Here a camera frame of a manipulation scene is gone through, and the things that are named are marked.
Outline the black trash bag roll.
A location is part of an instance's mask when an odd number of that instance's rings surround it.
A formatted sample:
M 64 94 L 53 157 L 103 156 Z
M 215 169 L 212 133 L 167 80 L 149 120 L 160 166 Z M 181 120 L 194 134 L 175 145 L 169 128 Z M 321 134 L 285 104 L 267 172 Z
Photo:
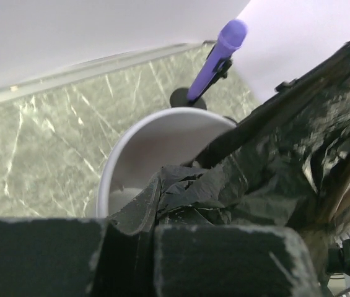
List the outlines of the black trash bag roll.
M 198 210 L 215 225 L 288 226 L 325 239 L 350 228 L 350 41 L 290 83 L 164 186 L 158 216 Z

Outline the grey plastic trash bin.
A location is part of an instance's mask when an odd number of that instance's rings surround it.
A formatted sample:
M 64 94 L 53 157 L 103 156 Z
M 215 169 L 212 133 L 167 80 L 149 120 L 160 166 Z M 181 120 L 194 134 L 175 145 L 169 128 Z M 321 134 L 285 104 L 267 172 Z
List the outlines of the grey plastic trash bin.
M 131 126 L 112 148 L 100 178 L 94 214 L 121 210 L 166 165 L 190 161 L 235 121 L 199 108 L 169 108 Z

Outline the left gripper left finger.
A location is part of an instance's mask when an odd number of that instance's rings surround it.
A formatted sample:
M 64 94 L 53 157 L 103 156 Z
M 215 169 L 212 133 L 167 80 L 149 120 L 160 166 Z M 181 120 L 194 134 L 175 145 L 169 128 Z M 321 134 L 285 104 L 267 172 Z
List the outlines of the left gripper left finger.
M 159 179 L 107 218 L 0 218 L 0 296 L 151 296 Z

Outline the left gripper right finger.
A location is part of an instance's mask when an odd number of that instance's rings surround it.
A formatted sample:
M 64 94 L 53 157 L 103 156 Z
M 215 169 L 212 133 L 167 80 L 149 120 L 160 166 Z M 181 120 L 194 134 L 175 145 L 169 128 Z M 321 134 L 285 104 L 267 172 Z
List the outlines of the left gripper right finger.
M 159 223 L 157 296 L 321 296 L 302 238 L 279 226 Z

